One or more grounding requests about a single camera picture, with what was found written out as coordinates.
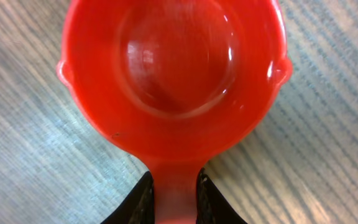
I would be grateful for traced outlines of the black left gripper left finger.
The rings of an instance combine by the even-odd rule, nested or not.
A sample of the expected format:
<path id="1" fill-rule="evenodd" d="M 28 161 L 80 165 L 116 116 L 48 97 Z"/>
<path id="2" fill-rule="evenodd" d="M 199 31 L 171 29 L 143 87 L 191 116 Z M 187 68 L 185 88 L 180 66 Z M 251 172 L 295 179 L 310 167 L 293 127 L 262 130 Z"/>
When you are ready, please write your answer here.
<path id="1" fill-rule="evenodd" d="M 154 224 L 154 182 L 149 171 L 101 224 Z"/>

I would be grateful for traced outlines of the red plastic measuring scoop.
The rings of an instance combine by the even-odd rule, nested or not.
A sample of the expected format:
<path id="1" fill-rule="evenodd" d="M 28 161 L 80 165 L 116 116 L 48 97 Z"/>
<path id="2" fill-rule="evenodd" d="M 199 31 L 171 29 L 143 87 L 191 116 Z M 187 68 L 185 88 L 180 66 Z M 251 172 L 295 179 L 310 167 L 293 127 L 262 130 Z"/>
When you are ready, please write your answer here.
<path id="1" fill-rule="evenodd" d="M 196 222 L 199 171 L 291 73 L 274 0 L 74 0 L 57 65 L 90 124 L 151 172 L 157 223 Z"/>

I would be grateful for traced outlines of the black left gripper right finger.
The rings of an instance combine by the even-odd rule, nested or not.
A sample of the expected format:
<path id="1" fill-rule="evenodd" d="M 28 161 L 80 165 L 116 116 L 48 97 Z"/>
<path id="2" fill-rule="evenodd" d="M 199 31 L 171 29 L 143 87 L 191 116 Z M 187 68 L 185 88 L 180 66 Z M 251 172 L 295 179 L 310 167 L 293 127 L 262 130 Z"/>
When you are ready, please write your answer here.
<path id="1" fill-rule="evenodd" d="M 196 224 L 247 224 L 202 168 L 196 185 Z"/>

